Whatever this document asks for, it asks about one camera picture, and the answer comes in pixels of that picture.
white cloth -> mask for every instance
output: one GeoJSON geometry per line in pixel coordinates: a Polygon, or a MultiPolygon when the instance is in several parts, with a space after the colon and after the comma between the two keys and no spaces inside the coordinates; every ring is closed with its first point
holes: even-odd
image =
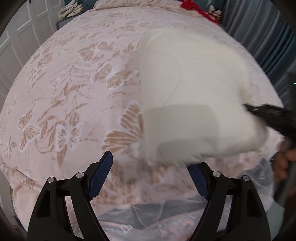
{"type": "Polygon", "coordinates": [[[244,60],[220,42],[173,28],[138,45],[147,159],[180,165],[256,151],[264,123],[245,111],[244,60]]]}

bed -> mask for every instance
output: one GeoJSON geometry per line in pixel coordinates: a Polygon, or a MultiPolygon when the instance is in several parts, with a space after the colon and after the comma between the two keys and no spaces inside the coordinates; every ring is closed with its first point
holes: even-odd
{"type": "MultiPolygon", "coordinates": [[[[206,201],[187,169],[152,167],[145,161],[137,44],[158,26],[199,31],[233,48],[247,63],[254,104],[282,106],[244,47],[199,13],[182,9],[180,2],[98,1],[34,53],[0,115],[0,169],[25,229],[48,177],[70,178],[109,150],[113,167],[91,203],[109,239],[174,241],[192,234],[206,201]]],[[[268,133],[258,152],[205,160],[228,177],[249,173],[266,210],[273,202],[268,160],[281,140],[276,132],[268,133]]],[[[227,203],[220,229],[230,199],[227,203]]],[[[67,207],[74,232],[81,236],[70,198],[67,207]]]]}

translucent plastic sheet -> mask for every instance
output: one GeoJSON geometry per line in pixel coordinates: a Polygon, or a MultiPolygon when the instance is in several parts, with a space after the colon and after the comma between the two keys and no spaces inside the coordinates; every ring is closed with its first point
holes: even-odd
{"type": "MultiPolygon", "coordinates": [[[[251,177],[267,211],[273,203],[273,171],[269,161],[262,159],[253,170],[242,175],[251,177]]],[[[196,228],[207,201],[200,195],[187,200],[167,201],[164,204],[130,206],[113,209],[98,217],[109,239],[116,241],[185,241],[196,228]]],[[[225,229],[231,206],[227,196],[218,231],[225,229]]],[[[78,225],[74,233],[82,237],[78,225]]]]}

human hand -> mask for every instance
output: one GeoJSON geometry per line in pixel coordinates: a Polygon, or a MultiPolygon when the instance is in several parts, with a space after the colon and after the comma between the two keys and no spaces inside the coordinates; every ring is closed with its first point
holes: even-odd
{"type": "Polygon", "coordinates": [[[289,161],[296,162],[296,149],[287,150],[286,143],[282,142],[274,164],[274,181],[276,183],[288,178],[289,161]]]}

floral pattern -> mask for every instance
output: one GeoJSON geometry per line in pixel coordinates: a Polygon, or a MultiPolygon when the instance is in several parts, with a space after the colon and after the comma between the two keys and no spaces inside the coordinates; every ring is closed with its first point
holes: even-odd
{"type": "MultiPolygon", "coordinates": [[[[248,62],[250,81],[257,85],[256,102],[281,106],[249,53],[196,11],[171,0],[98,1],[92,11],[69,22],[35,52],[14,81],[0,114],[0,170],[13,188],[14,207],[25,227],[30,219],[25,210],[33,209],[48,177],[71,178],[106,150],[113,153],[114,164],[92,201],[97,215],[122,205],[197,195],[186,168],[151,167],[145,160],[136,46],[144,32],[158,26],[199,31],[223,41],[248,62]]],[[[278,141],[270,131],[260,153],[209,164],[223,166],[227,175],[239,174],[261,156],[273,154],[278,141]]],[[[194,226],[189,221],[184,225],[194,226]]]]}

